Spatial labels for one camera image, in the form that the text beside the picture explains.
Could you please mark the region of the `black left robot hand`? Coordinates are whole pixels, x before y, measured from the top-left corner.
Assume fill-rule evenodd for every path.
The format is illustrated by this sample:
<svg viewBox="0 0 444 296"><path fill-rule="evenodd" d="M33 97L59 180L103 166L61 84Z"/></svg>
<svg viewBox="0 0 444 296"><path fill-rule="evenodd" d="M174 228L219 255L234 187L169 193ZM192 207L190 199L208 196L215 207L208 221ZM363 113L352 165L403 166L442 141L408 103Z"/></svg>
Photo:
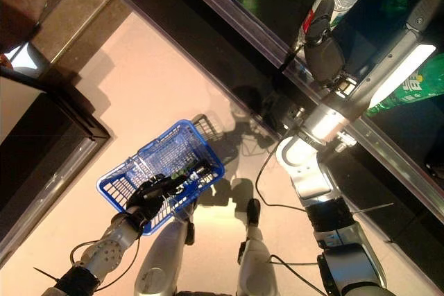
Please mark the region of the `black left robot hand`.
<svg viewBox="0 0 444 296"><path fill-rule="evenodd" d="M165 176L157 174L142 183L126 202L126 213L140 234L162 208L164 201L178 192L187 180L186 175Z"/></svg>

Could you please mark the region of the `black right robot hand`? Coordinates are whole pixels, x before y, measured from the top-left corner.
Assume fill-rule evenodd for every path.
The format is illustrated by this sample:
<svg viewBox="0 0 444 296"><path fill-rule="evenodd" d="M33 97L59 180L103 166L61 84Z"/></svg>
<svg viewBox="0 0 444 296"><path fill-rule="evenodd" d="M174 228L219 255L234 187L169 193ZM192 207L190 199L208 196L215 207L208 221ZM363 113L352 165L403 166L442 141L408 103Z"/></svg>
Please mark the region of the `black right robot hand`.
<svg viewBox="0 0 444 296"><path fill-rule="evenodd" d="M332 37L330 23L334 0L322 0L305 35L305 59L314 80L332 90L321 99L314 113L357 118L386 98L436 49L424 44L421 35L434 18L443 0L420 0L390 47L380 53L366 78L357 83L343 71L343 51Z"/></svg>

